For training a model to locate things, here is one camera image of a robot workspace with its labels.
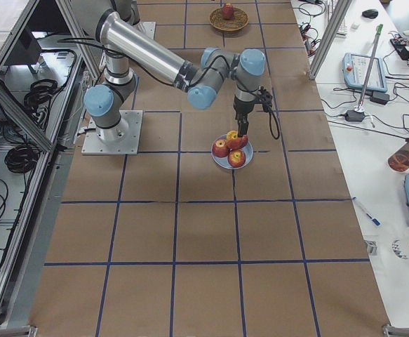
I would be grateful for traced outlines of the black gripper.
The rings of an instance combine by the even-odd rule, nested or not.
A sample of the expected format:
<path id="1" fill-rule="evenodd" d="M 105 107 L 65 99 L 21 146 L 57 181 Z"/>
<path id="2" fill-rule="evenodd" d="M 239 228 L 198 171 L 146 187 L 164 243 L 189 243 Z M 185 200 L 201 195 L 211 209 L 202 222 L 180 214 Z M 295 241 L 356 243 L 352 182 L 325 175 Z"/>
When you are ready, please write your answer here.
<path id="1" fill-rule="evenodd" d="M 249 122 L 248 114 L 251 113 L 256 104 L 256 99 L 245 101 L 234 97 L 233 108 L 235 111 L 235 119 L 238 123 L 238 137 L 243 137 L 248 132 Z"/>

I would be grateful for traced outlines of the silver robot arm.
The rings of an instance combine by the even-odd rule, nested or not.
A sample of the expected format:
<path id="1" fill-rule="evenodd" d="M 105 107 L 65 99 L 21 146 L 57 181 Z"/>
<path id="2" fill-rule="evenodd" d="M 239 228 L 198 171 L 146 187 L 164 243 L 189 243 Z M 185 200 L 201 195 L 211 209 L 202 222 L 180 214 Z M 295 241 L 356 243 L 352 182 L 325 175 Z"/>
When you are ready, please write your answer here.
<path id="1" fill-rule="evenodd" d="M 255 105 L 271 112 L 271 94 L 260 85 L 266 63 L 262 51 L 206 48 L 197 67 L 142 31 L 136 1 L 72 1 L 71 6 L 81 29 L 105 49 L 111 64 L 128 58 L 162 84 L 184 91 L 198 110 L 213 104 L 226 79 L 235 81 L 233 106 L 240 136 L 248 132 L 248 115 Z"/>

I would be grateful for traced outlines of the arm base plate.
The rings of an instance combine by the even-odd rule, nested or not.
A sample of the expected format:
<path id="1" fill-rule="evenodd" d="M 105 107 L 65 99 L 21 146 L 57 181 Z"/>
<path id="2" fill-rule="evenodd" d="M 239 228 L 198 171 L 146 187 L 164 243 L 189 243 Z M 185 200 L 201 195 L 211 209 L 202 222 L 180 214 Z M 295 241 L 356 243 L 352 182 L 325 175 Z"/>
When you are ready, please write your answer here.
<path id="1" fill-rule="evenodd" d="M 155 22 L 139 21 L 137 24 L 134 24 L 133 27 L 151 39 L 154 39 L 156 29 Z"/>
<path id="2" fill-rule="evenodd" d="M 121 110 L 121 120 L 114 128 L 103 129 L 90 119 L 84 138 L 84 155 L 120 155 L 138 153 L 142 128 L 142 110 Z"/>

